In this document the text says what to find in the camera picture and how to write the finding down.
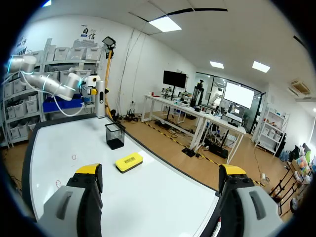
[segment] black monitor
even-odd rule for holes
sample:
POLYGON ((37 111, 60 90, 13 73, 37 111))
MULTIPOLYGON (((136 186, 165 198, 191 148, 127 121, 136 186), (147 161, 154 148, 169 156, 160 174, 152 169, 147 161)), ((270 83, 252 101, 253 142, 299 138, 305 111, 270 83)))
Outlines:
POLYGON ((170 71, 163 72, 163 84, 185 88, 187 75, 170 71))

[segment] yellow eraser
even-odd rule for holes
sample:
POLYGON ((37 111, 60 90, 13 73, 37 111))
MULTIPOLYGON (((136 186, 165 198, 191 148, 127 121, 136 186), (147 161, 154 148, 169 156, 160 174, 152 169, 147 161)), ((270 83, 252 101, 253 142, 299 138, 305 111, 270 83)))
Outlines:
POLYGON ((121 173, 129 171, 141 163, 143 163, 143 157, 136 152, 115 161, 115 165, 121 173))

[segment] ceiling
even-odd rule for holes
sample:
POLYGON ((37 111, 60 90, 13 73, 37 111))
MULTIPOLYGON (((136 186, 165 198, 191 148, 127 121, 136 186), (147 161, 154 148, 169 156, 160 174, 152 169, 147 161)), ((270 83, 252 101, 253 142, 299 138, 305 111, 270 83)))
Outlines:
POLYGON ((299 35, 267 0, 53 0, 32 21, 57 15, 102 17, 135 27, 168 45, 197 68, 234 75, 259 86, 272 82, 287 89, 303 81, 316 96, 315 72, 299 35), (213 8, 169 17, 182 30, 162 33, 151 21, 187 8, 213 8), (227 9, 216 11, 214 8, 227 9), (211 67, 209 61, 224 64, 211 67), (252 68, 253 61, 271 67, 267 73, 252 68))

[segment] wooden floor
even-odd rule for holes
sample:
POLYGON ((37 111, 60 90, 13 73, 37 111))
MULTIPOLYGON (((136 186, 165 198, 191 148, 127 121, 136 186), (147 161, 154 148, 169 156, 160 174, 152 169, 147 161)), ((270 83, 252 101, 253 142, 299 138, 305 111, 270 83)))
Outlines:
MULTIPOLYGON (((180 124, 182 128, 194 129, 194 120, 186 119, 185 123, 180 124)), ((202 183, 209 185, 215 189, 218 189, 218 171, 219 166, 207 161, 202 157, 189 157, 181 150, 184 148, 166 136, 160 134, 156 130, 147 126, 145 123, 139 122, 124 122, 123 125, 126 127, 126 131, 134 136, 137 140, 142 142, 150 150, 170 162, 178 169, 186 172, 195 179, 202 183)), ((160 128, 154 123, 150 122, 150 125, 156 127, 161 132, 171 134, 168 130, 160 128)), ((186 134, 175 134, 174 139, 188 146, 190 144, 190 137, 186 134)), ((28 143, 22 143, 15 145, 14 148, 2 150, 4 164, 10 175, 15 176, 21 180, 22 166, 24 154, 28 143)), ((209 159, 216 161, 219 164, 226 163, 226 159, 223 159, 209 151, 203 151, 199 149, 200 154, 204 154, 209 159)), ((251 142, 251 136, 244 136, 239 149, 231 162, 231 165, 236 165, 244 169, 249 178, 256 181, 260 181, 260 168, 261 173, 265 173, 270 179, 270 182, 263 187, 267 192, 279 182, 286 173, 284 163, 280 159, 273 157, 270 153, 262 151, 254 147, 251 142)), ((290 218, 290 214, 285 215, 282 219, 284 221, 290 218)))

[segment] monitor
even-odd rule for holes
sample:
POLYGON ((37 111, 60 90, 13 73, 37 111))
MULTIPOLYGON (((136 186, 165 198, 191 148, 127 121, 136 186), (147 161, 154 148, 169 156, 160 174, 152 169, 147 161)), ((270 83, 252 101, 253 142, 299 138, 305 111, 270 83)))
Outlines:
POLYGON ((170 71, 163 72, 163 84, 185 88, 187 75, 170 71))
POLYGON ((253 90, 228 82, 224 99, 250 109, 254 93, 253 90))

